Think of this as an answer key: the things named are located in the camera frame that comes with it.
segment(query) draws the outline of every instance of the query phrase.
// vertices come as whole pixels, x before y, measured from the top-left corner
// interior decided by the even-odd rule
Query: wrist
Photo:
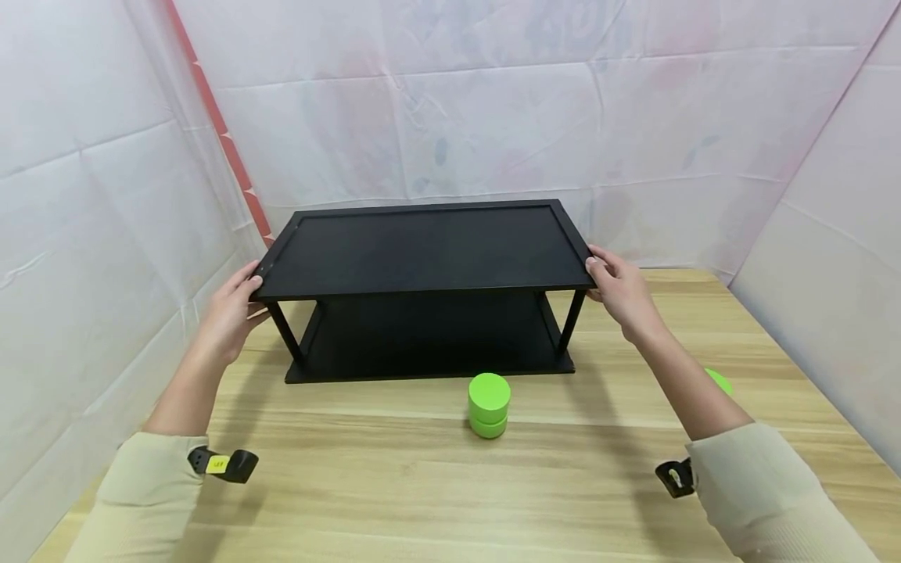
[[[195,341],[185,352],[178,372],[187,372],[195,377],[221,377],[227,367],[228,362],[223,354]]]
[[[629,336],[629,341],[638,350],[654,348],[674,338],[662,319],[630,328]]]

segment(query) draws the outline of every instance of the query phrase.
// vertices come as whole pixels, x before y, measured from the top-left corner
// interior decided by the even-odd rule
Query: beige sleeve
[[[776,430],[750,424],[687,448],[707,520],[745,563],[878,563]]]
[[[145,432],[128,439],[97,490],[67,563],[169,561],[203,483],[187,454],[207,443],[205,436]]]

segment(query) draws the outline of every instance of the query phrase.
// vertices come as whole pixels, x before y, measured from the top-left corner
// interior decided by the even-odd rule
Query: shelf leg
[[[569,313],[566,315],[566,324],[563,325],[563,332],[560,333],[560,345],[557,347],[557,355],[562,355],[569,345],[569,339],[572,332],[576,329],[576,320],[578,312],[582,310],[582,302],[585,301],[587,291],[577,291],[572,296],[572,303],[569,304]]]
[[[278,306],[278,303],[267,303],[266,308],[272,314],[272,320],[276,322],[278,333],[282,335],[282,340],[285,341],[288,351],[291,352],[291,357],[294,358],[294,362],[300,367],[304,354],[300,351],[300,345],[297,344],[297,339],[294,337],[294,333],[291,332],[291,327],[288,325],[281,307]]]

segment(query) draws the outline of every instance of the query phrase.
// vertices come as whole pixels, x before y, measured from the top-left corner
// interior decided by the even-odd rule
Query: forearm
[[[206,434],[226,365],[215,355],[192,346],[143,430],[167,436]]]
[[[208,443],[206,430],[224,369],[224,362],[192,346],[144,431],[116,453],[68,563],[171,559],[203,482],[187,456]]]
[[[707,520],[745,563],[878,563],[774,429],[749,424],[687,448]]]
[[[187,454],[205,436],[139,432],[116,454],[67,563],[169,561],[185,533],[203,478]]]
[[[754,422],[665,326],[638,333],[635,346],[691,440],[710,438]]]
[[[746,563],[876,561],[779,433],[753,419],[665,327],[636,338],[692,443],[708,521]]]

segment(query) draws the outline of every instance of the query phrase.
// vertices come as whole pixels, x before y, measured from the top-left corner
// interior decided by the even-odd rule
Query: stacked green cups
[[[469,382],[469,426],[482,438],[497,438],[506,430],[510,384],[493,373],[478,374]]]

